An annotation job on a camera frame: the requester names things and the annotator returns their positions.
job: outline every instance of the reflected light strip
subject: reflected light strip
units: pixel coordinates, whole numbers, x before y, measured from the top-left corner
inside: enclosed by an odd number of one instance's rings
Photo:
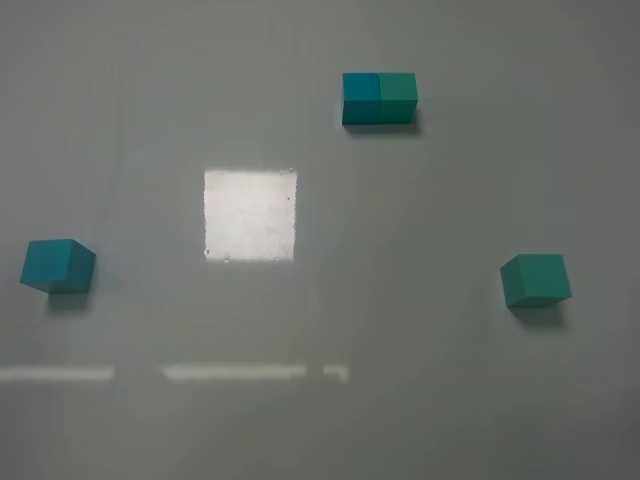
[[[212,380],[292,380],[304,377],[304,365],[169,365],[162,367],[162,374],[173,383],[208,382]]]
[[[349,367],[344,365],[325,365],[322,367],[322,373],[328,377],[337,377],[342,383],[349,381]]]
[[[0,383],[101,383],[113,380],[114,367],[3,367]]]

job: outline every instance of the light patch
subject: light patch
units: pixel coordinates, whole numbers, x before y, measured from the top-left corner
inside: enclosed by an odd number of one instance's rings
[[[101,383],[113,380],[114,367],[4,367],[0,383]]]
[[[349,367],[345,365],[325,365],[322,367],[322,373],[327,377],[336,377],[342,383],[349,382]]]
[[[162,374],[172,383],[198,383],[208,381],[260,381],[292,380],[304,377],[304,365],[169,365],[163,367]]]
[[[208,261],[293,260],[297,174],[207,170]]]

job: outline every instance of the glossy floor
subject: glossy floor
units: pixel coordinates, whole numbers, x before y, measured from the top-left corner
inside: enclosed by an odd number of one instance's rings
[[[638,478],[637,7],[586,3],[0,1],[0,477]],[[69,237],[88,298],[18,283]]]

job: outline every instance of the white square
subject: white square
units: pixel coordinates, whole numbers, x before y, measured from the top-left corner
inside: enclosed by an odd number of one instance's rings
[[[207,170],[207,260],[293,260],[296,180],[291,171]]]

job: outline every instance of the green cube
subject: green cube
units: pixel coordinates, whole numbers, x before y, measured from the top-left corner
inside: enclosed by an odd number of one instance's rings
[[[415,73],[380,73],[380,97],[380,123],[411,123],[418,105]]]
[[[380,77],[377,73],[342,74],[342,124],[380,123]]]
[[[49,294],[88,293],[96,254],[75,240],[29,242],[20,283]]]
[[[507,307],[548,307],[571,298],[562,255],[516,255],[500,276]]]

